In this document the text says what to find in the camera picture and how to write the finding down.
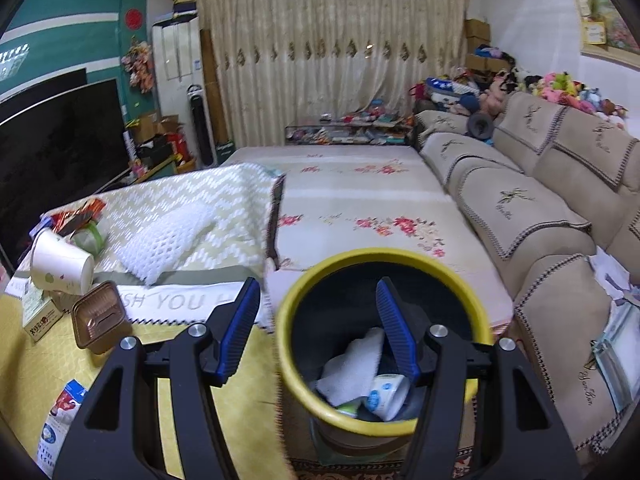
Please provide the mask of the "brown plastic tray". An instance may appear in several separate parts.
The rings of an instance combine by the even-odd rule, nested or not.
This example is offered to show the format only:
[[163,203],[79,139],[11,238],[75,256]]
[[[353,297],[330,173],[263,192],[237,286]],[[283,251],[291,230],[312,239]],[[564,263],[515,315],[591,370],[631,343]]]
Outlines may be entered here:
[[112,281],[93,287],[75,302],[72,324],[77,347],[97,356],[132,333],[122,298]]

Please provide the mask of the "white blue yogurt tub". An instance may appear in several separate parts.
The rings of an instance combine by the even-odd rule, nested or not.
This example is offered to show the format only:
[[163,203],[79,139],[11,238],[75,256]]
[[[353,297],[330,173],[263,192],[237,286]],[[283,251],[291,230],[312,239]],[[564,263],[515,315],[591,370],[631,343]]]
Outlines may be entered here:
[[373,379],[364,406],[383,422],[390,422],[405,404],[410,387],[409,379],[404,375],[379,374]]

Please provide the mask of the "large cream paper cup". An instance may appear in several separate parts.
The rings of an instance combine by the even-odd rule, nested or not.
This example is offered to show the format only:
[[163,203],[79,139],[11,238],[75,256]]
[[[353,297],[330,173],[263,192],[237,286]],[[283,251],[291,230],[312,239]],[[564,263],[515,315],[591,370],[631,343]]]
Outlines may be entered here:
[[82,296],[91,288],[94,259],[52,230],[43,229],[32,245],[29,269],[36,287]]

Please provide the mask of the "white paper towel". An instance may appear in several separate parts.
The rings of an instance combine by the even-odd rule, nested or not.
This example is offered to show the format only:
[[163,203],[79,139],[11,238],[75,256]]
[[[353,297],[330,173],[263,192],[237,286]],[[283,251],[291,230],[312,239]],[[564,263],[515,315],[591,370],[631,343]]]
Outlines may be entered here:
[[384,342],[382,328],[373,327],[352,341],[346,351],[326,362],[316,390],[334,408],[364,398],[378,374]]

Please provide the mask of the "white foam fruit net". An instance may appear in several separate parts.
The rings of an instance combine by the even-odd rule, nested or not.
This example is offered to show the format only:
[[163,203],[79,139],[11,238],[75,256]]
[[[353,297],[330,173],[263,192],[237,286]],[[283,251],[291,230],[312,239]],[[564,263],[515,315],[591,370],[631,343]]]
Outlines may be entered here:
[[175,269],[201,235],[216,223],[216,212],[209,204],[197,202],[182,206],[140,229],[116,252],[125,269],[145,286]]

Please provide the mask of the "red snack wrapper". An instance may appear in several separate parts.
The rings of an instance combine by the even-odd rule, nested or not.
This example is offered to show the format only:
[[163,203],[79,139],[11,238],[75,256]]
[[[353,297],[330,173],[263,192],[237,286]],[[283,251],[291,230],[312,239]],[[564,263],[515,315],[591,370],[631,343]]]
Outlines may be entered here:
[[51,214],[52,231],[59,236],[71,236],[90,222],[98,223],[106,207],[104,200],[91,197],[77,208],[67,208]]

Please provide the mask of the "white tea drink carton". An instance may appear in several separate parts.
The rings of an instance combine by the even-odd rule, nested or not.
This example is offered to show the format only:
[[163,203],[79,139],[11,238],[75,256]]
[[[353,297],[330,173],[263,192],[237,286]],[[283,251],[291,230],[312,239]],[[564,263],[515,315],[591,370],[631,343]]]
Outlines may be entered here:
[[32,284],[32,281],[25,285],[22,308],[23,330],[32,341],[40,341],[63,316],[53,299],[44,290]]

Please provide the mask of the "yellow rimmed black trash bin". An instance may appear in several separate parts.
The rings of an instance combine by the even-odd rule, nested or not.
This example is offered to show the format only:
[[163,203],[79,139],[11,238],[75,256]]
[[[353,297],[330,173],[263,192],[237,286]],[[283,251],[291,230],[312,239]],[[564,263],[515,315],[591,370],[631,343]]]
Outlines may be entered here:
[[471,287],[433,258],[378,247],[312,266],[281,301],[276,336],[283,382],[324,462],[403,448],[426,395],[400,376],[375,302],[382,278],[461,338],[494,339]]

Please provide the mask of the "blue white milk carton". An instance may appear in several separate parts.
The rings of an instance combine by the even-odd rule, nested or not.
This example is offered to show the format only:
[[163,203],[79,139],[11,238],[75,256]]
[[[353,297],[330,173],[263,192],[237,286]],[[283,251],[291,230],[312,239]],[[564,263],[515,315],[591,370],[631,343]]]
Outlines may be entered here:
[[76,379],[68,382],[56,398],[43,423],[36,452],[36,463],[51,479],[64,440],[84,400],[86,389]]

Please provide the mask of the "stack of plastic folders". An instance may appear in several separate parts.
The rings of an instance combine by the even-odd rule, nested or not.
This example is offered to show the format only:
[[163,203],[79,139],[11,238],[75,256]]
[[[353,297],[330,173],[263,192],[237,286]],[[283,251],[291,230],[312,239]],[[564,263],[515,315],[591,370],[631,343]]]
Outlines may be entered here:
[[614,408],[621,413],[639,399],[639,306],[617,306],[593,347],[597,367],[608,386]]

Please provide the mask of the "black flat screen television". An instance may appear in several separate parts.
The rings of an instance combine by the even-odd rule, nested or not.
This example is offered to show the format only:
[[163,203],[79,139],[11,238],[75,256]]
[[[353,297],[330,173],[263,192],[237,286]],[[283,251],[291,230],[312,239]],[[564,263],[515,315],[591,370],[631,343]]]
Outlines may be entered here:
[[68,90],[1,123],[1,263],[13,273],[42,214],[98,192],[129,165],[117,84]]

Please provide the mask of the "floral floor mat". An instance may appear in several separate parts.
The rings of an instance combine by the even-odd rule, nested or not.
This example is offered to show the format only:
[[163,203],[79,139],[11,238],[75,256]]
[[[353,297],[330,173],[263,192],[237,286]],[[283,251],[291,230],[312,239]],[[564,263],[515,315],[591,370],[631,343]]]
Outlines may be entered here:
[[472,287],[495,333],[510,323],[512,300],[486,249],[413,148],[241,148],[229,162],[254,162],[285,175],[279,261],[266,267],[273,309],[315,264],[341,252],[384,247],[448,266]]

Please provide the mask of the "black tower fan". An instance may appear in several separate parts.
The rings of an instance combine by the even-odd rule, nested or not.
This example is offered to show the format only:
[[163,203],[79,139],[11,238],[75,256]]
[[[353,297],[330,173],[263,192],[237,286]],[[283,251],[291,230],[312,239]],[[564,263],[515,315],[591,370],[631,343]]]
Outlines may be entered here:
[[201,162],[204,167],[213,167],[215,165],[215,150],[209,135],[203,88],[199,84],[190,84],[186,89],[186,96],[189,100],[193,130]]

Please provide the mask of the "low shelf of toys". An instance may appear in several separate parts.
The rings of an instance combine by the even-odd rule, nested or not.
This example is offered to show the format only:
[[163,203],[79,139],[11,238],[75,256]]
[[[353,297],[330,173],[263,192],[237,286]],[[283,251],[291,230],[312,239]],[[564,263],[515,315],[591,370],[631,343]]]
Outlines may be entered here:
[[284,129],[286,145],[410,145],[413,126],[397,114],[359,112],[302,118]]

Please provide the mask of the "cream patterned curtain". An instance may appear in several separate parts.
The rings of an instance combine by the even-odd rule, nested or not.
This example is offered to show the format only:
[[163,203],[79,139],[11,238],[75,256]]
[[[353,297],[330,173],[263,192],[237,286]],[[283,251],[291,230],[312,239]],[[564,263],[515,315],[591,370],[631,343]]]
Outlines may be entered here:
[[380,99],[410,108],[417,82],[460,66],[468,0],[196,0],[212,38],[228,133],[273,146],[300,118]]

